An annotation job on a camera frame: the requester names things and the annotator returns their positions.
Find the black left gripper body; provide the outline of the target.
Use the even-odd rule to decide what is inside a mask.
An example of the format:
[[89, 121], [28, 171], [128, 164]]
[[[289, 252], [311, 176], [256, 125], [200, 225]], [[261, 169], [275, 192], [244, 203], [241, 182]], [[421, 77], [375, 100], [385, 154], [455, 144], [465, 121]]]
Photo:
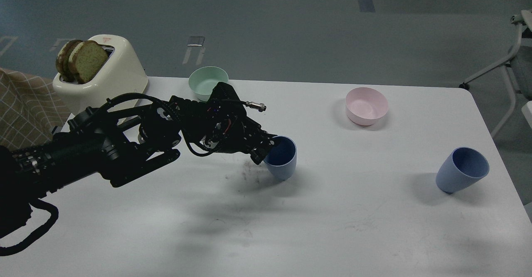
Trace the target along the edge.
[[249, 102], [242, 101], [234, 88], [219, 82], [207, 102], [181, 99], [181, 133], [196, 156], [213, 153], [244, 153], [266, 147], [264, 131], [247, 116]]

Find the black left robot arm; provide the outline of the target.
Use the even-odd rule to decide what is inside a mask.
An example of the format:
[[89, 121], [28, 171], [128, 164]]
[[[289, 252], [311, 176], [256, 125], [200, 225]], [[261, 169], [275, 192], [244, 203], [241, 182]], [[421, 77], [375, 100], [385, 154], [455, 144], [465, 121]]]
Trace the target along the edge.
[[239, 99], [226, 82], [218, 82], [207, 102], [126, 93], [86, 108], [50, 142], [14, 151], [2, 146], [1, 237], [25, 226], [34, 208], [51, 216], [20, 243], [2, 247], [1, 255], [23, 251], [55, 224], [57, 207], [42, 200], [48, 193], [93, 173], [118, 188], [177, 160], [181, 141], [196, 156], [244, 153], [262, 163], [280, 140], [249, 118], [246, 108], [266, 110]]

